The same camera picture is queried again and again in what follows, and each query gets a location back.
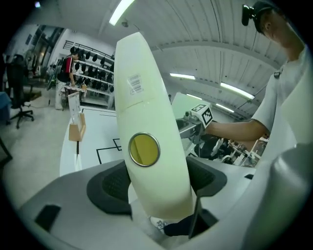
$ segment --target barcode sticker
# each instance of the barcode sticker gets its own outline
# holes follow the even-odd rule
[[[143,91],[143,88],[141,86],[140,75],[134,75],[132,77],[129,77],[128,84],[130,87],[131,95],[134,95]]]

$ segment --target fluorescent light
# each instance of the fluorescent light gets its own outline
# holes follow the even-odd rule
[[[181,77],[181,78],[187,78],[187,79],[191,79],[191,80],[194,80],[195,77],[194,76],[188,76],[188,75],[181,75],[181,74],[174,74],[174,73],[170,73],[171,76],[174,76],[174,77]]]
[[[186,94],[187,96],[191,96],[191,97],[194,97],[194,98],[197,98],[199,100],[202,100],[202,98],[198,97],[198,96],[192,96],[192,95],[189,95],[189,94]]]
[[[223,108],[223,109],[225,109],[225,110],[227,110],[227,111],[229,111],[229,112],[231,112],[231,113],[234,113],[234,110],[231,110],[231,109],[228,108],[228,107],[224,107],[223,105],[216,104],[216,106],[221,107],[221,108]]]
[[[125,10],[133,3],[134,0],[122,0],[119,5],[116,7],[111,19],[109,21],[113,26],[116,25],[119,18],[125,12]]]
[[[253,96],[253,95],[250,95],[249,93],[247,93],[247,92],[245,92],[245,91],[243,91],[243,90],[241,90],[241,89],[235,88],[235,87],[233,87],[233,86],[230,86],[230,85],[228,85],[228,84],[221,83],[221,87],[224,87],[224,88],[230,89],[230,90],[232,90],[232,91],[235,91],[236,93],[238,93],[238,94],[240,94],[240,95],[242,95],[242,96],[245,96],[245,97],[247,97],[247,98],[249,98],[249,99],[254,99],[254,96]]]

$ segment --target white t-shirt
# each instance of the white t-shirt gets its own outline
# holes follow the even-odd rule
[[[272,161],[297,143],[288,122],[282,116],[281,105],[296,87],[310,59],[309,49],[305,46],[298,60],[287,62],[281,67],[282,73],[278,79],[271,75],[268,81],[265,97],[252,117],[270,131],[262,160]]]

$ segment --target person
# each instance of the person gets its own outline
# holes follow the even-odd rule
[[[292,29],[285,15],[272,4],[258,1],[254,4],[253,20],[256,30],[277,43],[286,53],[287,62],[271,75],[264,99],[249,122],[216,123],[206,128],[207,134],[237,142],[255,141],[263,134],[275,137],[275,150],[267,153],[268,160],[274,159],[296,144],[295,136],[287,123],[283,123],[280,106],[294,90],[303,71],[312,64],[308,47]],[[188,235],[192,215],[176,224],[167,224],[161,219],[150,217],[151,223],[168,236]]]
[[[61,64],[60,72],[57,75],[57,86],[55,93],[55,109],[62,109],[61,98],[62,98],[62,90],[65,85],[68,83],[71,84],[72,87],[75,86],[74,74],[73,74],[73,66],[74,61],[81,60],[83,58],[83,51],[77,49],[70,55],[66,56]]]

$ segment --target white sign board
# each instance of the white sign board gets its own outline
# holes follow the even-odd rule
[[[79,131],[81,131],[82,119],[80,117],[79,92],[68,95],[68,106],[72,123],[77,124]]]

